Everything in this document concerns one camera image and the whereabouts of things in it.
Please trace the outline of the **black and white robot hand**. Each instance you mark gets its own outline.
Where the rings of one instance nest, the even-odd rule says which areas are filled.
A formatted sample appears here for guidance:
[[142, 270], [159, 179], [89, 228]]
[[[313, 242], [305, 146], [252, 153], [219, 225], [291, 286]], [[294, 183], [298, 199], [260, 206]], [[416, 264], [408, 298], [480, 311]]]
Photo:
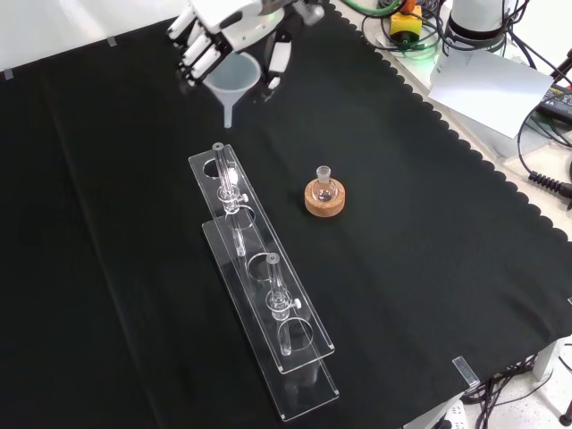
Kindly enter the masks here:
[[190, 1], [166, 31], [180, 52], [178, 77], [190, 87], [204, 86], [223, 62], [265, 43], [257, 91], [266, 101], [282, 83], [290, 62], [291, 23], [301, 24], [307, 8], [300, 1]]

